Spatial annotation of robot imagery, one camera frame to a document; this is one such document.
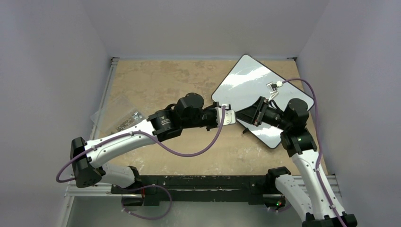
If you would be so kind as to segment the white whiteboard black frame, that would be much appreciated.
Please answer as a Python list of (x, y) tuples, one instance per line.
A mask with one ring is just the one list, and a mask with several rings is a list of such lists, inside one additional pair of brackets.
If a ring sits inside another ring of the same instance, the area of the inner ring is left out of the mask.
[[(272, 69), (271, 66), (266, 66), (245, 54), (217, 86), (211, 99), (220, 104), (231, 104), (231, 109), (239, 111), (255, 103), (260, 96), (268, 98), (270, 91), (267, 85), (271, 82), (285, 80), (283, 75), (278, 70)], [(282, 130), (277, 127), (266, 123), (254, 126), (241, 120), (237, 122), (269, 148), (274, 149), (281, 143)]]

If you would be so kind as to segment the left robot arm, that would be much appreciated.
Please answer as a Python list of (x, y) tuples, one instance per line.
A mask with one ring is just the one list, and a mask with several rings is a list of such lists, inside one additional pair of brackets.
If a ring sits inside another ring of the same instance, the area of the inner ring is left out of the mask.
[[(147, 119), (111, 136), (86, 141), (77, 137), (71, 142), (70, 166), (78, 188), (92, 186), (100, 181), (108, 181), (124, 188), (128, 193), (140, 190), (141, 180), (136, 168), (112, 167), (110, 160), (127, 152), (147, 145), (158, 144), (169, 153), (180, 157), (195, 157), (209, 150), (222, 131), (226, 115), (231, 110), (230, 104), (214, 102), (205, 107), (204, 99), (197, 93), (188, 93), (156, 111)], [(217, 128), (212, 142), (201, 151), (183, 154), (168, 148), (162, 142), (182, 134), (184, 129), (202, 128), (208, 131)]]

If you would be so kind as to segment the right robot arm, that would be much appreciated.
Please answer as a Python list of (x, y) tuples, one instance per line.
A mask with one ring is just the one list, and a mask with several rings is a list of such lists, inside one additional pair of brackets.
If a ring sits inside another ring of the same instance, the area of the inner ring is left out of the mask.
[(293, 183), (293, 176), (285, 167), (268, 170), (265, 180), (270, 192), (282, 193), (302, 220), (304, 227), (356, 227), (355, 215), (348, 214), (321, 170), (321, 155), (307, 129), (307, 103), (291, 99), (285, 110), (275, 109), (264, 97), (249, 107), (236, 112), (238, 120), (259, 126), (262, 123), (282, 130), (281, 144), (299, 170), (306, 191)]

